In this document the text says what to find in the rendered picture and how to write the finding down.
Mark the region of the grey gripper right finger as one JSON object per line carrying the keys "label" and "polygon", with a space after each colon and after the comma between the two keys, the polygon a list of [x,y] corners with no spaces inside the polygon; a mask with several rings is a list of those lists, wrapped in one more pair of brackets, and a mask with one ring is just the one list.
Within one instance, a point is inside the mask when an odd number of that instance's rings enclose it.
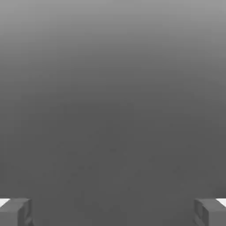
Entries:
{"label": "grey gripper right finger", "polygon": [[194,199],[194,226],[226,226],[226,198]]}

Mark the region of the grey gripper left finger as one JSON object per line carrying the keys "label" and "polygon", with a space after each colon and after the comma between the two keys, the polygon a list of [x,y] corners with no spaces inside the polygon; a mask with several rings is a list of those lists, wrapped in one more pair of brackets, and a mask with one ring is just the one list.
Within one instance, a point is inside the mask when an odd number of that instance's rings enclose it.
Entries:
{"label": "grey gripper left finger", "polygon": [[0,198],[0,226],[33,226],[32,199]]}

